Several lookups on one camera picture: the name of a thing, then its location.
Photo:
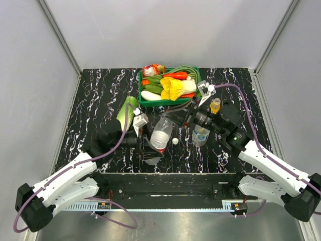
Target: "white radish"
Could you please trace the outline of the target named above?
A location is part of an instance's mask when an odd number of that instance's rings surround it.
[[[154,94],[154,93],[151,93],[151,92],[149,92],[147,90],[143,90],[140,94],[145,100],[148,100],[148,101],[154,101],[154,100],[161,100],[162,99],[159,94]]]

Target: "black marble tabletop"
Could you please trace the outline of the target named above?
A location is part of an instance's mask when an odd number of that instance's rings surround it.
[[[76,94],[67,130],[54,171],[73,160],[83,145],[91,142],[100,128],[112,125],[128,95],[138,97],[138,73],[140,69],[85,69]],[[243,91],[250,109],[252,122],[260,143],[271,151],[262,114],[246,68],[200,68],[202,80],[209,83],[234,83]],[[242,98],[233,88],[217,89],[215,97],[231,101],[241,108],[243,128],[251,131]],[[148,116],[152,128],[167,106],[141,107]],[[216,141],[208,140],[202,147],[192,144],[192,131],[173,127],[172,137],[164,152],[165,157],[156,166],[140,162],[134,149],[119,148],[101,172],[119,173],[226,173],[257,172],[258,169],[244,161],[231,157]],[[172,138],[178,138],[177,145]]]

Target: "floor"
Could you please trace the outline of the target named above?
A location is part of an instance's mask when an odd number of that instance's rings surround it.
[[[100,128],[107,131],[116,122],[116,116],[126,97],[138,97],[139,69],[85,69],[78,88],[68,127],[64,136],[55,171],[62,168],[89,143]],[[250,108],[252,122],[262,145],[271,150],[263,117],[259,108],[250,74],[246,68],[200,68],[201,78],[210,83],[235,83],[243,91]],[[231,101],[241,110],[240,95],[232,88],[218,89],[215,97]],[[153,128],[166,106],[142,108]],[[248,121],[242,124],[249,130]],[[238,158],[231,157],[216,141],[196,148],[192,144],[193,127],[174,127],[172,138],[178,145],[169,142],[165,157],[156,165],[141,163],[132,149],[119,148],[115,156],[102,169],[102,173],[227,173],[257,172],[257,168]]]
[[[252,204],[250,208],[256,210],[258,205]],[[237,219],[227,213],[137,212],[133,215],[139,226],[136,230],[95,219],[89,213],[64,211],[39,232],[37,241],[304,240],[298,221],[274,203],[268,203],[255,216]],[[132,225],[123,212],[107,216]]]

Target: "green basket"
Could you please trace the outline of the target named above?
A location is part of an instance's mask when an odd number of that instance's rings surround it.
[[[194,69],[197,70],[198,73],[200,73],[200,70],[198,69],[198,67],[193,67]],[[168,68],[166,69],[166,71],[171,71],[173,68]],[[177,99],[175,101],[172,100],[166,100],[166,99],[162,99],[162,100],[154,100],[154,101],[148,101],[145,100],[143,97],[141,97],[141,89],[140,89],[140,84],[141,84],[141,79],[142,79],[142,73],[141,71],[138,73],[138,89],[139,89],[139,103],[143,106],[143,107],[151,107],[151,106],[162,106],[162,105],[174,105],[174,104],[184,104],[187,101],[189,101],[191,98],[182,98],[182,99]]]

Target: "metal corner post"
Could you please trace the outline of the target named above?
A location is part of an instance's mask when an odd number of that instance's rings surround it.
[[[259,63],[257,64],[256,68],[254,69],[254,72],[256,74],[258,74],[260,72],[260,70],[262,69],[262,66],[264,65],[267,57],[269,56],[270,52],[272,51],[276,41],[278,40],[278,38],[280,37],[280,35],[282,34],[285,26],[287,25],[287,23],[289,22],[291,16],[293,15],[293,13],[295,12],[295,10],[297,9],[297,7],[299,6],[301,0],[292,0],[292,2],[290,3],[289,7],[287,8],[281,22],[279,23],[279,25],[277,26],[277,29],[272,37],[272,39],[270,40],[267,48],[265,49]]]
[[[67,58],[69,59],[72,67],[76,71],[77,75],[80,76],[82,73],[82,69],[80,68],[79,64],[77,63],[77,60],[75,59],[74,55],[72,54],[72,52],[71,52],[64,36],[62,35],[62,33],[57,25],[57,22],[53,16],[53,14],[51,13],[46,1],[45,0],[36,0],[36,1],[38,2],[42,12],[46,16],[50,27],[52,28],[55,36],[57,37],[62,49],[64,50]]]

